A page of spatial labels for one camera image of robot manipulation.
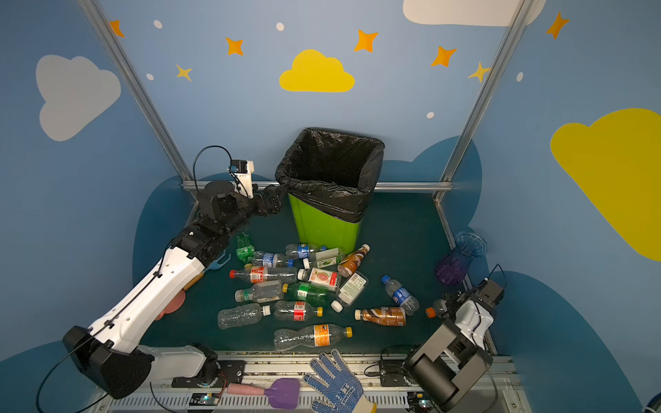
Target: wall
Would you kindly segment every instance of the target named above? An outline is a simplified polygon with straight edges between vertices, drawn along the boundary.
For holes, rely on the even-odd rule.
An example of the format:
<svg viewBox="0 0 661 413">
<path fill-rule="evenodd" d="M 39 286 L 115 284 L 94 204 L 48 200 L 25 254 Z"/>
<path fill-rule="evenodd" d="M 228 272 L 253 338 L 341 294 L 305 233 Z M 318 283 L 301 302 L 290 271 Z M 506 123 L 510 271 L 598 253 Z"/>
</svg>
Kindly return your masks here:
<svg viewBox="0 0 661 413">
<path fill-rule="evenodd" d="M 176 171 L 75 0 L 4 2 L 0 50 L 0 360 L 16 355 L 0 388 L 28 412 L 62 336 L 132 287 L 141 210 Z M 70 367 L 46 411 L 80 391 Z M 71 383 L 61 400 L 58 383 Z"/>
<path fill-rule="evenodd" d="M 444 198 L 454 231 L 489 242 L 472 275 L 514 274 L 493 332 L 536 413 L 635 411 L 660 390 L 660 13 L 549 0 Z"/>
<path fill-rule="evenodd" d="M 489 67 L 518 2 L 101 3 L 190 167 L 220 144 L 273 179 L 298 133 L 321 126 L 384 140 L 382 180 L 433 181 L 481 86 L 470 76 Z M 288 73 L 295 58 L 307 76 Z M 198 174 L 225 164 L 205 154 Z"/>
</svg>

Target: plastic bottle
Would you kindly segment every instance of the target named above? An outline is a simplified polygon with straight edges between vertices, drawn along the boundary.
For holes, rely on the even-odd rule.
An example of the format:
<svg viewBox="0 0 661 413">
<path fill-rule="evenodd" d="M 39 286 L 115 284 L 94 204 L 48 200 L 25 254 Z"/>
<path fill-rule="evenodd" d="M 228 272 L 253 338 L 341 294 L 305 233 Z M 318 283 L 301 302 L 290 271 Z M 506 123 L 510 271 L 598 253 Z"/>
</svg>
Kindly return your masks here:
<svg viewBox="0 0 661 413">
<path fill-rule="evenodd" d="M 287 258 L 295 260 L 309 258 L 312 254 L 319 251 L 326 251 L 325 246 L 317 246 L 314 244 L 289 244 L 286 248 Z"/>
<path fill-rule="evenodd" d="M 303 267 L 306 270 L 312 268 L 326 268 L 335 266 L 344 260 L 344 253 L 339 248 L 331 248 L 326 251 L 319 251 L 308 258 L 303 259 Z"/>
<path fill-rule="evenodd" d="M 325 347 L 337 344 L 343 338 L 354 335 L 351 327 L 340 327 L 335 324 L 317 324 L 294 331 L 287 328 L 276 330 L 273 334 L 273 345 L 279 352 L 294 347 Z"/>
<path fill-rule="evenodd" d="M 218 312 L 218 326 L 221 330 L 226 328 L 247 326 L 254 324 L 262 317 L 271 314 L 271 306 L 261 306 L 257 303 L 239 305 L 233 309 L 220 310 Z"/>
<path fill-rule="evenodd" d="M 238 278 L 243 281 L 248 281 L 253 284 L 280 280 L 284 283 L 295 283 L 296 275 L 298 274 L 297 268 L 267 268 L 267 267 L 250 267 L 243 270 L 231 270 L 229 272 L 230 278 Z"/>
<path fill-rule="evenodd" d="M 382 326 L 407 325 L 407 314 L 400 307 L 380 307 L 371 310 L 356 310 L 356 320 L 371 321 Z"/>
<path fill-rule="evenodd" d="M 307 301 L 312 305 L 324 307 L 328 304 L 329 291 L 325 288 L 313 287 L 310 283 L 284 284 L 282 292 L 290 301 Z"/>
<path fill-rule="evenodd" d="M 237 290 L 237 292 L 234 293 L 234 299 L 237 303 L 242 303 L 243 301 L 267 303 L 269 301 L 282 300 L 284 298 L 282 286 L 283 283 L 280 280 L 266 281 L 255 284 L 252 288 Z"/>
<path fill-rule="evenodd" d="M 342 274 L 342 277 L 350 277 L 354 275 L 354 272 L 356 272 L 368 252 L 369 245 L 363 244 L 358 250 L 349 254 L 340 264 L 338 264 L 337 272 Z"/>
<path fill-rule="evenodd" d="M 447 313 L 445 300 L 443 299 L 436 300 L 432 304 L 432 306 L 426 309 L 424 312 L 427 313 L 427 317 L 429 317 L 430 319 L 433 319 L 435 317 L 442 319 L 444 315 Z"/>
<path fill-rule="evenodd" d="M 342 285 L 340 291 L 337 293 L 337 298 L 333 300 L 330 307 L 336 312 L 341 312 L 345 307 L 349 307 L 354 303 L 356 298 L 365 291 L 368 286 L 368 279 L 363 274 L 356 271 L 346 283 Z"/>
<path fill-rule="evenodd" d="M 293 267 L 293 260 L 288 260 L 285 254 L 272 254 L 270 252 L 255 251 L 253 265 L 258 267 Z"/>
<path fill-rule="evenodd" d="M 340 288 L 340 276 L 336 272 L 310 268 L 309 270 L 298 270 L 298 279 L 307 281 L 315 287 L 325 288 L 337 292 Z"/>
<path fill-rule="evenodd" d="M 305 301 L 278 301 L 273 310 L 273 317 L 280 321 L 308 321 L 323 314 L 323 308 L 312 307 Z"/>
<path fill-rule="evenodd" d="M 248 264 L 253 260 L 254 247 L 250 235 L 239 233 L 237 235 L 237 257 L 239 260 Z"/>
<path fill-rule="evenodd" d="M 381 282 L 385 285 L 385 292 L 407 312 L 407 315 L 413 315 L 420 308 L 418 300 L 402 287 L 399 281 L 393 280 L 389 276 L 383 276 Z"/>
</svg>

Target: yellow star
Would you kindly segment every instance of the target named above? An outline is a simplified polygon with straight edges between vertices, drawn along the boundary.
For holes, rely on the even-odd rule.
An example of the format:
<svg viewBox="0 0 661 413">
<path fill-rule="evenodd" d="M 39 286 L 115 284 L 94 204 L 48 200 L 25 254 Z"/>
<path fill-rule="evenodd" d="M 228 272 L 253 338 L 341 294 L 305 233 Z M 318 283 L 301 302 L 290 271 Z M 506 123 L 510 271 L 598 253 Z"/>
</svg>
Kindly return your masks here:
<svg viewBox="0 0 661 413">
<path fill-rule="evenodd" d="M 243 52 L 241 51 L 241 43 L 243 43 L 243 40 L 237 40 L 236 42 L 234 40 L 231 40 L 229 37 L 226 37 L 227 39 L 227 44 L 229 44 L 229 50 L 227 51 L 227 54 L 239 54 L 243 56 Z"/>
<path fill-rule="evenodd" d="M 189 82 L 192 82 L 188 77 L 188 72 L 191 71 L 192 69 L 184 70 L 181 67 L 179 67 L 179 65 L 177 65 L 177 68 L 179 69 L 179 74 L 177 75 L 177 77 L 185 77 L 186 79 L 188 79 Z"/>
<path fill-rule="evenodd" d="M 436 65 L 443 65 L 447 67 L 447 65 L 450 64 L 450 57 L 452 56 L 452 53 L 456 52 L 457 49 L 452 49 L 452 50 L 445 50 L 442 47 L 438 47 L 438 56 L 436 56 L 436 60 L 432 63 L 432 67 Z"/>
<path fill-rule="evenodd" d="M 372 51 L 372 42 L 376 38 L 378 33 L 371 33 L 371 34 L 366 34 L 363 33 L 361 30 L 358 31 L 358 44 L 356 44 L 356 48 L 354 49 L 354 52 L 357 52 L 358 50 L 367 50 L 369 53 Z"/>
<path fill-rule="evenodd" d="M 484 77 L 486 72 L 491 70 L 491 68 L 487 67 L 485 69 L 484 67 L 482 67 L 482 62 L 479 62 L 477 64 L 477 66 L 478 66 L 477 71 L 474 74 L 468 76 L 468 78 L 470 79 L 471 77 L 476 77 L 476 78 L 480 79 L 480 83 L 482 83 L 482 78 Z"/>
<path fill-rule="evenodd" d="M 120 21 L 115 20 L 114 22 L 110 22 L 110 27 L 112 27 L 112 31 L 115 32 L 115 34 L 119 37 L 124 37 L 124 33 L 120 30 Z"/>
<path fill-rule="evenodd" d="M 553 35 L 553 39 L 558 38 L 558 34 L 560 33 L 560 30 L 567 24 L 569 23 L 569 19 L 563 19 L 562 16 L 560 16 L 560 13 L 558 13 L 558 16 L 555 18 L 555 22 L 553 22 L 553 26 L 551 26 L 546 33 L 550 33 Z"/>
</svg>

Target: green plastic bottle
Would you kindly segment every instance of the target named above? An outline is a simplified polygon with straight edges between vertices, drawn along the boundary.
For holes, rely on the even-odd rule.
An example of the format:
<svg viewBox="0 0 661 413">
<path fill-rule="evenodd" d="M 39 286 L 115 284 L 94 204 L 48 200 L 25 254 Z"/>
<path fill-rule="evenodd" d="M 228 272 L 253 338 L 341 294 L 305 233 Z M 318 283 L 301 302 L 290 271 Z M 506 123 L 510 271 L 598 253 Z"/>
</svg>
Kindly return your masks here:
<svg viewBox="0 0 661 413">
<path fill-rule="evenodd" d="M 313 287 L 310 283 L 284 284 L 282 292 L 285 293 L 285 300 L 306 301 L 317 307 L 324 307 L 329 302 L 329 291 Z"/>
<path fill-rule="evenodd" d="M 254 247 L 250 235 L 239 233 L 237 235 L 237 258 L 248 264 L 253 261 Z"/>
</svg>

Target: purple spatula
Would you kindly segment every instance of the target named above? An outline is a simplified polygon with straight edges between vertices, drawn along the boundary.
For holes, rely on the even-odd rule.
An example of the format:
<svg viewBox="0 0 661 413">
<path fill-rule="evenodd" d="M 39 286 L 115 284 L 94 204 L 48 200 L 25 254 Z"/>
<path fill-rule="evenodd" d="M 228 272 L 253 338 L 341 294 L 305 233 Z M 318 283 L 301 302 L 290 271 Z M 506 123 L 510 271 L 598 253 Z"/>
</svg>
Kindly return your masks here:
<svg viewBox="0 0 661 413">
<path fill-rule="evenodd" d="M 230 383 L 227 386 L 229 394 L 248 396 L 266 396 L 268 403 L 274 408 L 293 410 L 298 406 L 298 392 L 301 383 L 297 379 L 278 379 L 268 389 L 260 389 L 250 385 Z"/>
</svg>

